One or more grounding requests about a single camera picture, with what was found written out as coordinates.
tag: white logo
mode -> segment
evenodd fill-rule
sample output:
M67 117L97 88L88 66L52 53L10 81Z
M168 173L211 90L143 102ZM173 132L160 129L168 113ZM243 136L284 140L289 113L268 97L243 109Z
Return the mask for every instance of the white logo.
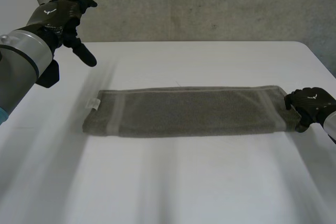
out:
M44 12L45 12L47 15L49 15L49 13L52 13L52 12L54 12L54 11L56 11L56 10L57 10L57 9L55 9L55 10L51 10L51 11L49 11L49 12L45 10Z
M316 99L317 98L317 94L314 97L307 97L309 99Z

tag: folded towel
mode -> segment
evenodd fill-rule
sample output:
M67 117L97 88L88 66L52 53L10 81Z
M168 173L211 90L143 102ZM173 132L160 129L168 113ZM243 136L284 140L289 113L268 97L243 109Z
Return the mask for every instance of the folded towel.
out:
M174 137L294 131L279 86L101 90L83 124L91 135Z

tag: gray concrete wall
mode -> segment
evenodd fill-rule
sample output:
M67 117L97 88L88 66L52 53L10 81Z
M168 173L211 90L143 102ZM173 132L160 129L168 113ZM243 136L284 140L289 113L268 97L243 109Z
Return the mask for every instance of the gray concrete wall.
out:
M335 0L96 1L83 41L295 40L336 76Z

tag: towel tag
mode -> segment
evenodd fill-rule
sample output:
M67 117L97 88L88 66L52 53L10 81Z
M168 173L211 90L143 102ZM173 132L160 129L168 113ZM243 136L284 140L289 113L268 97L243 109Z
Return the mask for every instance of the towel tag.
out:
M86 109L95 109L98 110L100 105L100 100L97 98L91 98L88 103L86 104L85 108Z

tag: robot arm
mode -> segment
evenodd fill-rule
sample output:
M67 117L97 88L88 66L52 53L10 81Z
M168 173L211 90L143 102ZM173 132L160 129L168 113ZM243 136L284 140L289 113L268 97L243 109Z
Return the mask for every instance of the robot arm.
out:
M8 119L34 83L49 88L59 80L54 52L72 48L85 64L95 57L77 38L76 27L93 0L52 0L40 5L27 26L0 36L0 124Z
M286 109L294 108L301 120L297 132L306 131L312 123L319 123L336 144L336 100L322 88L304 88L285 96Z

